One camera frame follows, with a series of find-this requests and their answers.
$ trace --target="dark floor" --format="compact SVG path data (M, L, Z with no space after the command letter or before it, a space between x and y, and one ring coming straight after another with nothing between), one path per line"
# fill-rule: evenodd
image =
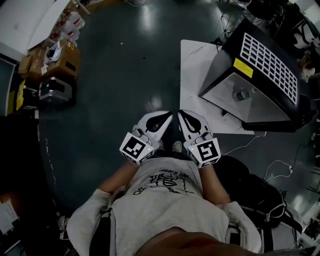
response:
M77 103L40 113L40 146L47 179L56 202L67 210L80 206L124 158L118 148L126 132L146 113L179 110L180 41L210 43L222 33L225 3L211 0L148 0L139 8L119 4L86 18L77 41L82 64ZM294 165L296 150L313 132L308 125L294 134L267 133L230 156L252 173L265 176L274 160ZM247 144L252 136L218 134L222 153ZM306 187L314 153L300 147L294 173L271 179L288 190L287 201L304 213L318 196ZM275 163L269 173L288 174Z

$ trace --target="white grille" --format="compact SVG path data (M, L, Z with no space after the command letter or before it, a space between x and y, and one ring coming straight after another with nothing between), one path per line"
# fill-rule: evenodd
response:
M297 104L297 78L268 48L245 33L240 56L270 78Z

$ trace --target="cardboard box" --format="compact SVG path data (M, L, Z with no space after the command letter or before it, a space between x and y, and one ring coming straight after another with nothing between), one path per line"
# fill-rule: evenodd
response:
M49 63L43 77L77 78L81 61L79 49L67 39L60 41L60 47L62 47L62 51L59 59L56 62Z
M41 67L44 65L45 51L46 49L41 46L35 47L21 60L18 72L22 78L41 82Z

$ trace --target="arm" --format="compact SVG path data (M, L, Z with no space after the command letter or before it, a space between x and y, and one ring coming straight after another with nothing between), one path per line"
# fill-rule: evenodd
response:
M199 169L203 198L214 205L231 203L231 199L220 183L212 165Z
M126 161L114 174L100 184L98 189L112 195L117 188L126 186L137 173L139 167L134 166L131 162Z

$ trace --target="shoe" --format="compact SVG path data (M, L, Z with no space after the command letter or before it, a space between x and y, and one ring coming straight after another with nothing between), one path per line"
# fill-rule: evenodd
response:
M165 150L164 143L161 139L158 141L158 143L159 143L159 150Z
M177 140L172 145L172 152L182 153L182 142Z

